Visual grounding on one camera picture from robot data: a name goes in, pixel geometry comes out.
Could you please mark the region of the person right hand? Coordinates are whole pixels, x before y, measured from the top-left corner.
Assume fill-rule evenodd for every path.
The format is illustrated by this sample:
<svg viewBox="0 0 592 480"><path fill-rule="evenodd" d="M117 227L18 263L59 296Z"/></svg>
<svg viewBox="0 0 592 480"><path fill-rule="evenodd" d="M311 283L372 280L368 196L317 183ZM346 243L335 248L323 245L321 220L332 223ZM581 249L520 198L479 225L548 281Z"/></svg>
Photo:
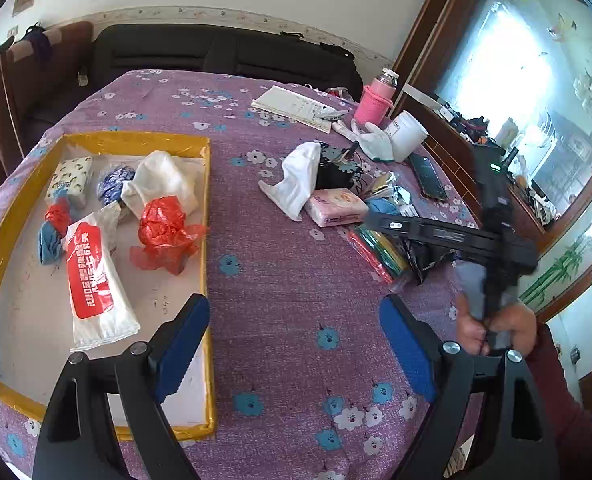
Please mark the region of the person right hand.
<svg viewBox="0 0 592 480"><path fill-rule="evenodd" d="M463 294L456 296L456 341L469 354L486 356L490 345L486 335L509 333L514 350L523 356L534 350L537 342L538 323L535 313L519 302L498 312L490 321L479 322L470 315L468 303Z"/></svg>

